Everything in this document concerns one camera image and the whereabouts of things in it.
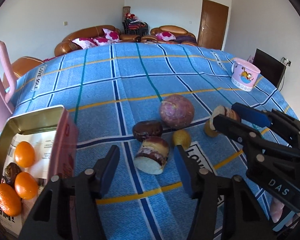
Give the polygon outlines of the right hand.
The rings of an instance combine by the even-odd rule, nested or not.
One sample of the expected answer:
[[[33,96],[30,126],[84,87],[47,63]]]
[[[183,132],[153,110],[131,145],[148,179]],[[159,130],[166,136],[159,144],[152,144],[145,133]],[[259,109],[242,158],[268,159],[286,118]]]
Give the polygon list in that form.
[[[285,207],[285,205],[280,202],[278,199],[276,198],[273,198],[272,201],[271,201],[271,205],[270,205],[270,215],[271,215],[271,218],[272,218],[272,221],[274,223],[277,223],[281,216],[282,216],[282,213],[283,213],[283,208]],[[291,218],[287,223],[286,223],[286,226],[290,226],[294,221],[296,221],[298,218],[300,217],[300,213],[296,213],[294,215],[293,218]]]

